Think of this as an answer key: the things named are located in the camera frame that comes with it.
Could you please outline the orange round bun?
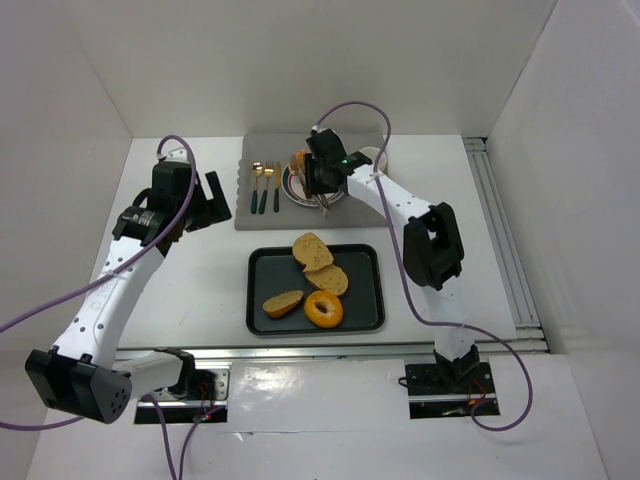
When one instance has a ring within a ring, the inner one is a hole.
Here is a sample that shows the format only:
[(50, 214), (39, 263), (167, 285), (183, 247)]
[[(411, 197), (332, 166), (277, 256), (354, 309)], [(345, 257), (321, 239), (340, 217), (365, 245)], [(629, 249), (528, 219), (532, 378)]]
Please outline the orange round bun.
[(289, 160), (289, 171), (293, 176), (303, 176), (306, 168), (306, 150), (296, 151)]

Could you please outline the metal bread tongs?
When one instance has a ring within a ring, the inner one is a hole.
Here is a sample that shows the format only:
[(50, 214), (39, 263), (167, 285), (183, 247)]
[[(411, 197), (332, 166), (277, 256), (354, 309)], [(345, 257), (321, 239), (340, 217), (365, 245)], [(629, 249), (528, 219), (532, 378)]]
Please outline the metal bread tongs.
[(330, 211), (330, 202), (329, 202), (329, 198), (327, 197), (326, 194), (312, 194), (311, 199), (306, 199), (303, 189), (302, 189), (302, 185), (300, 183), (300, 177), (299, 176), (293, 176), (294, 179), (294, 194), (297, 197), (297, 199), (299, 200), (299, 202), (306, 206), (306, 207), (310, 207), (310, 208), (315, 208), (315, 209), (319, 209), (320, 212), (326, 216), (329, 211)]

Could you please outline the brown chocolate croissant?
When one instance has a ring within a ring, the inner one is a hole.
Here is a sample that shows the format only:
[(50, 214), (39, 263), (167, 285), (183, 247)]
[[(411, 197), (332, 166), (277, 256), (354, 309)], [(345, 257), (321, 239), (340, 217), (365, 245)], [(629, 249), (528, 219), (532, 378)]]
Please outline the brown chocolate croissant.
[(309, 190), (309, 187), (308, 187), (308, 184), (307, 184), (306, 173), (300, 173), (299, 177), (300, 177), (300, 183), (302, 185), (302, 189), (303, 189), (305, 198), (306, 199), (311, 199), (312, 194), (310, 193), (310, 190)]

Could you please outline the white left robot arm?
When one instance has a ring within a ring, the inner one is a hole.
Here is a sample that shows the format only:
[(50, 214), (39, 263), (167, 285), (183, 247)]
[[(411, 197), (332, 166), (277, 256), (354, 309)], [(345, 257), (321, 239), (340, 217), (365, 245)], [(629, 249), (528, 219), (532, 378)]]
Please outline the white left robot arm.
[(34, 350), (25, 371), (44, 405), (105, 424), (116, 421), (129, 401), (166, 389), (187, 397), (198, 377), (192, 355), (156, 348), (138, 359), (118, 363), (117, 347), (146, 284), (185, 232), (231, 217), (216, 172), (201, 178), (190, 164), (160, 161), (152, 184), (118, 217), (99, 275), (68, 328), (47, 351)]

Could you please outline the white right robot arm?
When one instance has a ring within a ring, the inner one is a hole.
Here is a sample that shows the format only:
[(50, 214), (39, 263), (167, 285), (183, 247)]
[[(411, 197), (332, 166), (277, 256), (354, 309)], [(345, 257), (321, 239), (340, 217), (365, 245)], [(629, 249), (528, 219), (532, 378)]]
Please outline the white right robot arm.
[(435, 370), (452, 387), (479, 364), (473, 336), (464, 328), (467, 312), (460, 293), (464, 249), (455, 213), (447, 203), (423, 200), (390, 179), (377, 163), (384, 154), (348, 153), (331, 129), (314, 127), (306, 139), (305, 193), (341, 191), (384, 216), (400, 273), (419, 286), (429, 307), (424, 323), (435, 329)]

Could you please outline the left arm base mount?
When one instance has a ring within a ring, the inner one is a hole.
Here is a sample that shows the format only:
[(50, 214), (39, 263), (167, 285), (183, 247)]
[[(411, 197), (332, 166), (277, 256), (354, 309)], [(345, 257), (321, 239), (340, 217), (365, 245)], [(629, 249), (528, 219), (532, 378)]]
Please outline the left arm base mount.
[(192, 354), (174, 348), (155, 349), (153, 354), (158, 359), (171, 357), (180, 363), (174, 382), (149, 393), (167, 424), (227, 422), (231, 377), (228, 366), (198, 367)]

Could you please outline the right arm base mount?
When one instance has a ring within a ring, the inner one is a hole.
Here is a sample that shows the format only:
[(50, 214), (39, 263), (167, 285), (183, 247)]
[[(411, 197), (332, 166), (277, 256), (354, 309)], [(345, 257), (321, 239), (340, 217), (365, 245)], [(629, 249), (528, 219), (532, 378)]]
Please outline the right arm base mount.
[(407, 391), (412, 420), (468, 417), (473, 407), (477, 416), (500, 414), (488, 362), (481, 362), (456, 384), (447, 384), (435, 363), (408, 364), (398, 384)]

